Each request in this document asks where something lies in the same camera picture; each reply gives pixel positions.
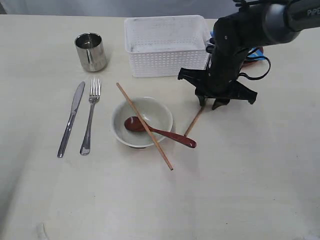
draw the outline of stainless steel cup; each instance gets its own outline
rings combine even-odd
[[[81,66],[89,72],[96,72],[107,65],[102,38],[96,33],[84,33],[74,40]]]

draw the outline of white plastic basket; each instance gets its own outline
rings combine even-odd
[[[210,39],[200,15],[127,18],[125,50],[136,78],[177,76],[180,68],[203,70]]]

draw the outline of table knife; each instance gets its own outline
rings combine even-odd
[[[64,130],[64,134],[61,140],[61,144],[58,150],[58,154],[57,157],[58,158],[62,158],[65,154],[65,150],[67,147],[67,143],[68,143],[68,139],[71,133],[71,129],[72,126],[74,124],[76,115],[77,115],[77,111],[78,111],[78,107],[82,98],[82,94],[84,93],[84,89],[85,89],[85,85],[86,83],[83,81],[79,84],[79,86],[77,87],[75,94],[73,96],[73,101],[72,101],[72,106],[71,106],[71,112],[70,112],[70,117],[68,120],[68,123],[66,125],[66,128]]]

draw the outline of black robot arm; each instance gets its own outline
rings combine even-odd
[[[200,105],[206,98],[216,99],[212,109],[231,99],[255,102],[257,93],[237,81],[239,76],[248,77],[240,71],[252,48],[289,43],[301,30],[320,27],[320,0],[233,1],[239,11],[214,24],[210,39],[214,48],[206,69],[181,68],[178,74],[178,79],[196,87]]]

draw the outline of wooden spoon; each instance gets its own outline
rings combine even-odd
[[[145,131],[144,126],[140,122],[139,118],[136,116],[131,116],[127,120],[125,120],[124,126],[127,130],[129,130],[131,132],[144,132]],[[169,131],[162,131],[159,129],[155,129],[155,128],[149,126],[148,124],[147,124],[147,126],[151,132],[154,132],[154,133],[160,134],[162,136],[165,136],[167,138],[170,138],[178,143],[186,145],[189,148],[194,149],[197,146],[197,143],[188,137],[185,137],[185,136],[173,133],[173,132],[169,132]]]

